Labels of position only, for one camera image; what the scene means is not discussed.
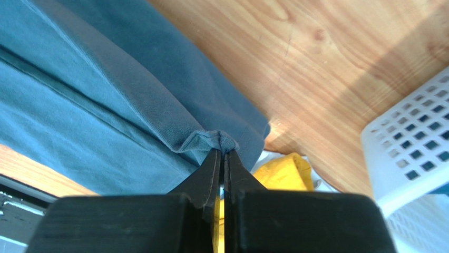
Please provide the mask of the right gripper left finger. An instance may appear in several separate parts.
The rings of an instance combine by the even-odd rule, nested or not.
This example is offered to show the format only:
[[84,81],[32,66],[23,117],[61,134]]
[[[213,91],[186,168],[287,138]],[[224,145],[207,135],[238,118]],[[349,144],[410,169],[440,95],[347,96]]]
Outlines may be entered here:
[[66,197],[50,205],[28,252],[217,252],[221,153],[167,194]]

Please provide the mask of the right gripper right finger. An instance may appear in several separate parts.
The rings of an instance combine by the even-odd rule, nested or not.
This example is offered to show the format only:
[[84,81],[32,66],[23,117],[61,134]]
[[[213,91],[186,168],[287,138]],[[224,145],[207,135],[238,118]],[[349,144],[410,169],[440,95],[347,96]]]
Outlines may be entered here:
[[236,151],[224,157],[225,252],[395,252],[371,198],[269,190]]

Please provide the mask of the white plastic basket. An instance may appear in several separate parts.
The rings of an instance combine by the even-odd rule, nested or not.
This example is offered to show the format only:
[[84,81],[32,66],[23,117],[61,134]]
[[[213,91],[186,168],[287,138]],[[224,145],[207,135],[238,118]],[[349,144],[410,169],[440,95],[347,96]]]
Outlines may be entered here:
[[373,197],[398,252],[448,252],[448,69],[361,133]]

